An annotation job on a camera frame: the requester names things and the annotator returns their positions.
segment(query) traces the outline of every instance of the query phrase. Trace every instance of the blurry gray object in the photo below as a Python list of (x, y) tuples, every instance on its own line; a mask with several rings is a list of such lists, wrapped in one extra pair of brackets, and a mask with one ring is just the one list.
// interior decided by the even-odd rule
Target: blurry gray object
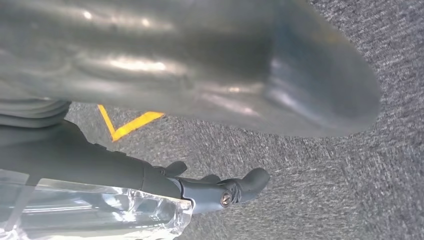
[(48, 126), (77, 101), (342, 136), (379, 113), (373, 72), (304, 0), (0, 4), (3, 124)]

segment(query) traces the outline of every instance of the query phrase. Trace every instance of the screw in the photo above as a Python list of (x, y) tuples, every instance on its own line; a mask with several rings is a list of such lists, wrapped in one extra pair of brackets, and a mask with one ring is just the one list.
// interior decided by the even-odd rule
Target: screw
[(231, 193), (229, 191), (225, 191), (222, 193), (222, 197), (221, 197), (221, 205), (226, 208), (231, 204)]

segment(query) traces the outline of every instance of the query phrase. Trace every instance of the yellow tape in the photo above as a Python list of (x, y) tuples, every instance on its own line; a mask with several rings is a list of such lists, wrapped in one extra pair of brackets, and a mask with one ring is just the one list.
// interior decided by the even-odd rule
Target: yellow tape
[(115, 130), (114, 125), (112, 124), (112, 121), (109, 118), (108, 112), (106, 111), (105, 107), (103, 105), (98, 105), (98, 109), (100, 110), (101, 116), (103, 117), (104, 122), (106, 123), (107, 129), (109, 129), (110, 136), (112, 137), (113, 142), (119, 140), (123, 136), (164, 115), (161, 112), (148, 111)]

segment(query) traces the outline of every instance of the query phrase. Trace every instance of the black plastic part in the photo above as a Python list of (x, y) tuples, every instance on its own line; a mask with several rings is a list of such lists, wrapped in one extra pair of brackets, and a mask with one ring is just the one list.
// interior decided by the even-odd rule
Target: black plastic part
[(180, 189), (148, 162), (89, 143), (73, 123), (45, 128), (0, 126), (0, 169), (82, 184), (180, 198)]
[[(193, 213), (200, 214), (253, 200), (265, 188), (270, 175), (265, 169), (256, 168), (243, 179), (231, 178), (220, 181), (220, 178), (213, 174), (200, 180), (178, 177), (175, 179), (181, 184), (181, 198), (190, 200), (193, 204)], [(227, 203), (222, 202), (224, 194), (231, 196)]]

